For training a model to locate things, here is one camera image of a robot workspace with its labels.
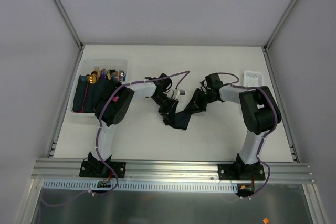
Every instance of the cable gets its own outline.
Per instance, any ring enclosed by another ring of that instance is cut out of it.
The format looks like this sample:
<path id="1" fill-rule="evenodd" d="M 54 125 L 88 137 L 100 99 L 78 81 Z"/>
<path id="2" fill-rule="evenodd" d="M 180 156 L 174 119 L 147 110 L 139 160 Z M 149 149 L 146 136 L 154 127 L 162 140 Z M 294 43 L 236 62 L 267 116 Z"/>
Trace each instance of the cable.
<path id="1" fill-rule="evenodd" d="M 74 199 L 78 198 L 79 196 L 81 196 L 82 194 L 85 194 L 85 193 L 90 193 L 90 191 L 81 191 L 79 194 L 75 195 L 74 197 L 72 197 L 71 199 L 67 200 L 66 202 L 64 203 L 60 203 L 60 204 L 50 204 L 50 203 L 47 203 L 43 200 L 43 189 L 41 190 L 41 194 L 40 194 L 40 201 L 46 205 L 47 207 L 61 207 L 61 206 L 65 206 L 67 204 L 69 204 L 70 202 L 72 202 Z"/>
<path id="2" fill-rule="evenodd" d="M 237 80 L 236 80 L 236 81 L 233 81 L 233 82 L 230 82 L 231 85 L 236 84 L 236 83 L 238 83 L 238 82 L 240 81 L 239 77 L 236 76 L 236 75 L 233 74 L 233 73 L 220 72 L 220 73 L 216 73 L 216 74 L 226 74 L 226 75 L 228 75 L 228 76 L 233 76 L 233 77 L 235 77 Z M 206 82 L 206 79 L 204 79 L 203 81 L 200 82 L 200 84 L 201 84 L 201 88 L 203 87 L 205 90 L 207 90 L 207 87 L 204 86 L 204 82 Z"/>
<path id="3" fill-rule="evenodd" d="M 99 195 L 99 196 L 102 196 L 102 195 L 108 195 L 110 194 L 112 191 L 114 191 L 118 185 L 119 185 L 119 180 L 118 180 L 118 176 L 116 174 L 116 172 L 113 170 L 112 167 L 110 167 L 104 160 L 103 158 L 101 157 L 100 153 L 99 153 L 99 146 L 98 146 L 98 140 L 99 140 L 99 135 L 100 135 L 100 131 L 101 131 L 101 127 L 102 127 L 102 117 L 105 113 L 105 110 L 107 109 L 108 105 L 110 104 L 110 102 L 112 101 L 112 99 L 116 96 L 116 94 L 118 93 L 118 91 L 120 89 L 122 89 L 123 87 L 126 87 L 126 86 L 129 86 L 129 85 L 135 85 L 135 84 L 142 84 L 142 83 L 147 83 L 147 82 L 156 82 L 156 81 L 161 81 L 161 80 L 165 80 L 165 79 L 168 79 L 168 78 L 171 78 L 171 77 L 174 77 L 174 76 L 179 76 L 181 74 L 184 74 L 184 76 L 181 78 L 181 80 L 178 82 L 177 86 L 179 86 L 179 84 L 181 83 L 181 81 L 190 73 L 190 71 L 184 71 L 184 72 L 180 72 L 180 73 L 176 73 L 176 74 L 172 74 L 170 76 L 166 76 L 166 77 L 161 77 L 161 78 L 157 78 L 157 79 L 152 79 L 152 80 L 146 80 L 146 81 L 133 81 L 132 83 L 124 83 L 122 85 L 120 85 L 119 87 L 117 87 L 114 92 L 112 93 L 112 95 L 110 96 L 110 98 L 107 100 L 107 102 L 105 103 L 103 109 L 101 110 L 100 112 L 100 115 L 99 115 L 99 126 L 100 128 L 98 129 L 97 131 L 97 135 L 96 135 L 96 144 L 95 144 L 95 148 L 96 148 L 96 152 L 97 152 L 97 156 L 99 157 L 99 160 L 112 172 L 112 174 L 114 175 L 114 177 L 116 178 L 116 184 L 113 188 L 111 188 L 109 191 L 105 192 L 105 193 L 99 193 L 99 194 L 96 194 L 96 195 Z"/>
<path id="4" fill-rule="evenodd" d="M 135 84 L 141 84 L 141 83 L 146 83 L 146 82 L 156 82 L 156 81 L 161 81 L 161 80 L 164 80 L 164 79 L 168 79 L 168 78 L 171 78 L 171 77 L 175 77 L 175 76 L 179 76 L 181 74 L 184 74 L 184 76 L 181 78 L 181 80 L 178 82 L 176 88 L 179 86 L 179 84 L 181 83 L 181 81 L 190 73 L 189 70 L 187 71 L 184 71 L 184 72 L 180 72 L 180 73 L 175 73 L 175 74 L 172 74 L 170 76 L 166 76 L 166 77 L 162 77 L 162 78 L 157 78 L 157 79 L 152 79 L 152 80 L 146 80 L 146 81 L 133 81 L 132 83 L 124 83 L 122 85 L 120 85 L 119 87 L 117 87 L 114 92 L 112 93 L 112 95 L 110 96 L 110 98 L 107 100 L 107 102 L 105 103 L 103 109 L 101 110 L 100 112 L 100 115 L 99 115 L 99 118 L 98 118 L 98 121 L 99 121 L 99 129 L 97 130 L 97 135 L 96 135 L 96 142 L 95 142 L 95 148 L 96 148 L 96 152 L 97 152 L 97 155 L 98 155 L 98 158 L 99 160 L 110 170 L 110 172 L 114 175 L 114 177 L 116 178 L 116 184 L 113 186 L 113 188 L 111 188 L 110 190 L 108 190 L 107 192 L 105 193 L 92 193 L 92 195 L 97 195 L 97 196 L 103 196 L 103 195 L 108 195 L 110 194 L 112 191 L 114 191 L 118 185 L 119 185 L 119 180 L 118 180 L 118 176 L 116 174 L 116 172 L 113 170 L 113 168 L 111 166 L 109 166 L 109 164 L 107 164 L 104 159 L 101 157 L 100 153 L 99 153 L 99 146 L 98 146 L 98 140 L 99 140 L 99 135 L 100 135 L 100 132 L 101 132 L 101 127 L 102 127 L 102 116 L 104 115 L 105 113 L 105 110 L 106 108 L 108 107 L 108 105 L 110 104 L 110 102 L 112 101 L 112 99 L 114 98 L 114 96 L 116 96 L 116 94 L 118 93 L 118 91 L 120 89 L 122 89 L 123 87 L 126 87 L 126 86 L 129 86 L 129 85 L 135 85 Z M 61 204 L 49 204 L 47 202 L 45 202 L 42 198 L 42 191 L 41 191 L 41 196 L 40 196 L 40 201 L 48 206 L 48 207 L 61 207 L 61 206 L 65 206 L 67 204 L 69 204 L 70 202 L 72 202 L 74 199 L 78 198 L 79 196 L 85 194 L 85 193 L 91 193 L 91 190 L 89 191 L 82 191 L 80 192 L 79 194 L 75 195 L 74 197 L 72 197 L 71 199 L 67 200 L 66 202 L 64 203 L 61 203 Z"/>
<path id="5" fill-rule="evenodd" d="M 173 94 L 172 94 L 172 96 L 170 97 L 170 98 L 172 98 L 172 97 L 175 95 L 175 91 L 174 91 L 174 90 L 172 90 L 172 89 L 169 89 L 169 90 L 167 90 L 165 93 L 166 93 L 166 94 L 168 94 L 168 93 L 169 93 L 169 91 L 173 91 Z"/>
<path id="6" fill-rule="evenodd" d="M 271 176 L 271 168 L 270 168 L 270 166 L 266 162 L 262 161 L 259 156 L 260 156 L 261 148 L 262 148 L 262 146 L 264 144 L 265 138 L 269 134 L 271 134 L 276 129 L 276 127 L 278 125 L 278 116 L 277 116 L 277 112 L 275 111 L 275 108 L 274 108 L 274 106 L 273 106 L 270 98 L 267 96 L 267 94 L 264 92 L 264 90 L 262 90 L 260 87 L 244 87 L 244 86 L 238 86 L 238 85 L 232 85 L 232 87 L 234 87 L 234 88 L 242 88 L 242 89 L 256 89 L 256 90 L 260 91 L 260 93 L 262 93 L 262 95 L 265 97 L 265 99 L 267 101 L 267 104 L 270 106 L 270 108 L 271 108 L 271 110 L 273 112 L 273 116 L 274 116 L 274 125 L 273 125 L 273 128 L 271 130 L 269 130 L 268 132 L 264 133 L 264 135 L 261 138 L 258 150 L 257 150 L 257 159 L 258 159 L 258 161 L 261 164 L 263 164 L 263 165 L 265 165 L 267 167 L 268 173 L 267 173 L 267 178 L 266 178 L 265 182 L 263 183 L 263 185 L 256 192 L 254 192 L 252 194 L 254 196 L 254 195 L 258 194 L 262 189 L 264 189 L 264 187 L 267 185 L 267 183 L 269 181 L 269 178 Z"/>
<path id="7" fill-rule="evenodd" d="M 236 76 L 236 75 L 233 74 L 233 73 L 225 73 L 225 72 L 221 72 L 221 73 L 217 73 L 217 74 L 226 74 L 226 75 L 228 75 L 228 76 L 233 76 L 233 77 L 235 77 L 237 80 L 234 81 L 234 82 L 231 82 L 231 84 L 236 84 L 236 83 L 238 83 L 238 82 L 240 81 L 239 77 Z"/>
<path id="8" fill-rule="evenodd" d="M 179 80 L 179 82 L 177 83 L 175 89 L 177 89 L 177 88 L 179 87 L 180 83 L 183 81 L 183 79 L 184 79 L 188 74 L 190 74 L 190 71 L 185 71 L 185 72 L 186 72 L 186 74 Z"/>

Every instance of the white tray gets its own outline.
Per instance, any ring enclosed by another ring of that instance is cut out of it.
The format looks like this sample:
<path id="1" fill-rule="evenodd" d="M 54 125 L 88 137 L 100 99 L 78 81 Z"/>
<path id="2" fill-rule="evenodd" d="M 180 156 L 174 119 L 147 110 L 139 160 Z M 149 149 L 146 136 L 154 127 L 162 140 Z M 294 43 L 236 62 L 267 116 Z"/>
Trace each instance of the white tray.
<path id="1" fill-rule="evenodd" d="M 99 69 L 114 69 L 116 71 L 123 70 L 126 74 L 126 82 L 128 81 L 128 61 L 122 58 L 99 58 L 99 59 L 83 59 L 79 63 L 76 77 L 74 83 L 72 84 L 72 89 L 70 93 L 70 98 L 68 102 L 67 111 L 69 114 L 74 116 L 81 116 L 81 117 L 95 117 L 94 113 L 75 113 L 72 111 L 72 105 L 74 103 L 74 96 L 76 92 L 76 87 L 78 83 L 78 77 L 80 75 L 85 76 L 87 74 L 91 74 L 95 67 L 99 67 Z"/>

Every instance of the white wall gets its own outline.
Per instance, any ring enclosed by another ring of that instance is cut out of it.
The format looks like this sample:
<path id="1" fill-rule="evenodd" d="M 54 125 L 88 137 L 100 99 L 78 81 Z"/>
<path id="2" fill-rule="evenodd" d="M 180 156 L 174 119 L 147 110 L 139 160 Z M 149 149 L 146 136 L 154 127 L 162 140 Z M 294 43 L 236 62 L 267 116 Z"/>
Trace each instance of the white wall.
<path id="1" fill-rule="evenodd" d="M 264 45 L 290 0 L 61 0 L 83 42 Z"/>
<path id="2" fill-rule="evenodd" d="M 300 0 L 270 57 L 303 162 L 336 223 L 336 0 Z"/>
<path id="3" fill-rule="evenodd" d="M 77 54 L 52 0 L 0 0 L 0 223 L 14 223 Z"/>

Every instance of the purple cable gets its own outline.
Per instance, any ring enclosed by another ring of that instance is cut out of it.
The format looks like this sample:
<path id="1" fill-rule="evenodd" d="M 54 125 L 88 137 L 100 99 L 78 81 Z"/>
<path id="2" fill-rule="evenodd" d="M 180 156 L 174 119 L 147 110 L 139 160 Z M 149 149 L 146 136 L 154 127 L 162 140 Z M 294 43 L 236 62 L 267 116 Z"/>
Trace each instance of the purple cable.
<path id="1" fill-rule="evenodd" d="M 110 98 L 107 100 L 107 102 L 105 103 L 103 109 L 101 110 L 100 112 L 100 115 L 99 115 L 99 126 L 100 128 L 97 130 L 97 135 L 96 135 L 96 143 L 95 143 L 95 147 L 96 147 L 96 152 L 97 152 L 97 156 L 99 157 L 100 161 L 112 172 L 112 174 L 114 175 L 114 177 L 116 178 L 116 185 L 111 188 L 110 190 L 108 190 L 107 192 L 105 193 L 98 193 L 98 194 L 94 194 L 94 195 L 97 195 L 97 196 L 103 196 L 103 195 L 107 195 L 107 194 L 110 194 L 112 191 L 114 191 L 118 185 L 119 185 L 119 181 L 118 181 L 118 176 L 116 174 L 116 172 L 113 170 L 113 168 L 111 166 L 109 166 L 109 164 L 107 164 L 104 159 L 101 157 L 99 151 L 98 151 L 98 140 L 99 140 L 99 135 L 100 135 L 100 132 L 101 132 L 101 127 L 102 127 L 102 117 L 105 113 L 105 110 L 106 108 L 108 107 L 108 105 L 110 104 L 110 102 L 112 101 L 112 99 L 114 98 L 114 96 L 118 93 L 118 91 L 123 88 L 123 87 L 126 87 L 126 86 L 129 86 L 129 85 L 135 85 L 135 84 L 141 84 L 141 83 L 145 83 L 145 82 L 156 82 L 156 81 L 161 81 L 161 80 L 164 80 L 164 79 L 168 79 L 170 77 L 174 77 L 174 76 L 179 76 L 181 74 L 185 74 L 184 77 L 178 82 L 177 86 L 181 83 L 181 81 L 190 73 L 190 71 L 184 71 L 184 72 L 181 72 L 181 73 L 175 73 L 175 74 L 172 74 L 170 76 L 166 76 L 166 77 L 162 77 L 162 78 L 157 78 L 157 79 L 152 79 L 152 80 L 147 80 L 147 81 L 133 81 L 132 83 L 124 83 L 122 85 L 120 85 L 119 87 L 117 87 L 114 92 L 112 93 L 112 95 L 110 96 Z M 70 203 L 71 201 L 73 201 L 74 199 L 78 198 L 80 195 L 82 194 L 85 194 L 85 193 L 89 193 L 89 191 L 82 191 L 80 192 L 79 194 L 77 194 L 76 196 L 74 196 L 73 198 L 67 200 L 66 202 L 64 203 L 61 203 L 61 204 L 49 204 L 47 202 L 45 202 L 43 199 L 42 199 L 42 195 L 40 197 L 40 201 L 45 204 L 46 206 L 49 206 L 49 207 L 61 207 L 61 206 L 65 206 L 66 204 Z"/>
<path id="2" fill-rule="evenodd" d="M 80 195 L 85 194 L 85 193 L 89 193 L 89 191 L 82 191 L 79 194 L 77 194 L 76 196 L 72 197 L 71 199 L 67 200 L 64 203 L 60 203 L 60 204 L 49 204 L 47 202 L 45 202 L 42 198 L 43 195 L 43 189 L 41 190 L 41 195 L 40 195 L 40 201 L 46 205 L 47 207 L 61 207 L 61 206 L 65 206 L 66 204 L 69 204 L 71 201 L 73 201 L 74 199 L 78 198 Z"/>
<path id="3" fill-rule="evenodd" d="M 254 196 L 254 195 L 258 194 L 258 193 L 259 193 L 259 192 L 260 192 L 260 191 L 267 185 L 267 183 L 268 183 L 268 181 L 269 181 L 269 178 L 270 178 L 270 176 L 271 176 L 271 168 L 270 168 L 270 166 L 269 166 L 266 162 L 262 161 L 262 160 L 259 158 L 259 154 L 260 154 L 260 152 L 261 152 L 261 148 L 262 148 L 262 146 L 263 146 L 263 144 L 264 144 L 264 141 L 265 141 L 266 136 L 268 136 L 269 134 L 271 134 L 271 133 L 276 129 L 276 127 L 277 127 L 277 125 L 278 125 L 278 116 L 277 116 L 277 112 L 275 111 L 275 108 L 274 108 L 274 106 L 273 106 L 273 104 L 272 104 L 270 98 L 267 96 L 267 94 L 264 92 L 264 90 L 262 90 L 260 87 L 244 87 L 244 86 L 238 86 L 238 85 L 232 85 L 232 87 L 235 87 L 235 88 L 243 88 L 243 89 L 257 89 L 258 91 L 260 91 L 260 93 L 262 93 L 263 96 L 265 97 L 265 99 L 266 99 L 266 101 L 267 101 L 267 104 L 270 106 L 270 108 L 271 108 L 271 110 L 272 110 L 272 112 L 273 112 L 273 116 L 274 116 L 274 126 L 273 126 L 273 128 L 272 128 L 271 130 L 269 130 L 268 132 L 265 132 L 265 134 L 262 136 L 261 141 L 260 141 L 260 144 L 259 144 L 259 147 L 258 147 L 258 150 L 257 150 L 257 159 L 258 159 L 258 161 L 259 161 L 261 164 L 263 164 L 263 165 L 265 165 L 265 166 L 267 167 L 267 169 L 268 169 L 268 174 L 267 174 L 267 178 L 266 178 L 265 182 L 263 183 L 263 185 L 262 185 L 256 192 L 254 192 L 254 193 L 252 194 L 252 195 Z"/>
<path id="4" fill-rule="evenodd" d="M 180 81 L 177 83 L 175 89 L 177 89 L 177 88 L 179 87 L 180 83 L 183 81 L 183 79 L 184 79 L 188 74 L 190 74 L 190 71 L 185 71 L 185 72 L 186 72 L 185 75 L 184 75 L 184 76 L 180 79 Z"/>
<path id="5" fill-rule="evenodd" d="M 105 103 L 105 105 L 104 105 L 104 107 L 103 107 L 103 109 L 101 110 L 101 112 L 100 112 L 100 115 L 99 115 L 99 118 L 98 118 L 98 120 L 99 120 L 99 126 L 100 127 L 102 127 L 102 117 L 103 117 L 103 115 L 104 115 L 104 113 L 105 113 L 105 110 L 106 110 L 106 108 L 108 107 L 108 105 L 110 104 L 110 102 L 112 101 L 112 99 L 116 96 L 116 94 L 119 92 L 119 90 L 120 89 L 122 89 L 123 87 L 126 87 L 126 86 L 129 86 L 129 85 L 136 85 L 136 84 L 141 84 L 141 83 L 145 83 L 145 82 L 156 82 L 156 81 L 161 81 L 161 80 L 164 80 L 164 79 L 168 79 L 168 78 L 170 78 L 170 77 L 174 77 L 174 76 L 179 76 L 179 75 L 181 75 L 181 74 L 185 74 L 184 75 L 184 77 L 178 82 L 178 84 L 177 84 L 177 86 L 181 83 L 181 81 L 188 75 L 190 73 L 190 71 L 188 70 L 188 71 L 184 71 L 184 72 L 181 72 L 181 73 L 176 73 L 176 74 L 172 74 L 172 75 L 170 75 L 170 76 L 166 76 L 166 77 L 161 77 L 161 78 L 157 78 L 157 79 L 152 79 L 152 80 L 147 80 L 147 81 L 133 81 L 132 83 L 124 83 L 124 84 L 122 84 L 122 85 L 120 85 L 119 87 L 117 87 L 114 91 L 113 91 L 113 93 L 112 93 L 112 95 L 110 96 L 110 98 L 107 100 L 107 102 Z M 100 161 L 112 172 L 112 174 L 114 175 L 114 177 L 116 178 L 116 185 L 113 187 L 113 188 L 111 188 L 109 191 L 107 191 L 107 192 L 105 192 L 105 193 L 99 193 L 99 194 L 97 194 L 97 195 L 100 195 L 100 196 L 102 196 L 102 195 L 107 195 L 107 194 L 110 194 L 112 191 L 114 191 L 117 187 L 118 187 L 118 185 L 119 185 L 119 181 L 118 181 L 118 176 L 117 176 L 117 174 L 116 174 L 116 172 L 113 170 L 113 168 L 111 167 L 111 166 L 109 166 L 109 164 L 107 164 L 104 160 L 103 160 L 103 158 L 101 157 L 101 155 L 100 155 L 100 153 L 99 153 L 99 151 L 98 151 L 98 140 L 99 140 L 99 135 L 100 135 L 100 131 L 101 131 L 101 128 L 99 128 L 98 129 L 98 131 L 97 131 L 97 135 L 96 135 L 96 144 L 95 144 L 95 148 L 96 148 L 96 152 L 97 152 L 97 156 L 99 157 L 99 159 L 100 159 Z"/>
<path id="6" fill-rule="evenodd" d="M 217 74 L 226 74 L 226 75 L 228 75 L 228 76 L 233 76 L 233 77 L 235 77 L 237 80 L 234 81 L 234 82 L 231 82 L 231 84 L 233 84 L 233 83 L 238 83 L 238 82 L 240 81 L 239 77 L 236 76 L 236 75 L 233 74 L 233 73 L 225 73 L 225 72 L 221 72 L 221 73 L 217 73 Z"/>

